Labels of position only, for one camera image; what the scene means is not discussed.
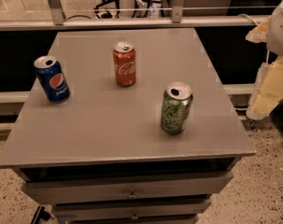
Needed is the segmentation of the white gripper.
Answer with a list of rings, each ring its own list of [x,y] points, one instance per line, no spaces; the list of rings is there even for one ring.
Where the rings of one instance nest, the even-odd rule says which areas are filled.
[[[283,0],[266,18],[248,32],[246,40],[252,43],[267,41],[267,49],[283,56]],[[271,64],[262,63],[256,76],[254,90],[248,102],[246,115],[249,119],[261,120],[283,100],[283,57]]]

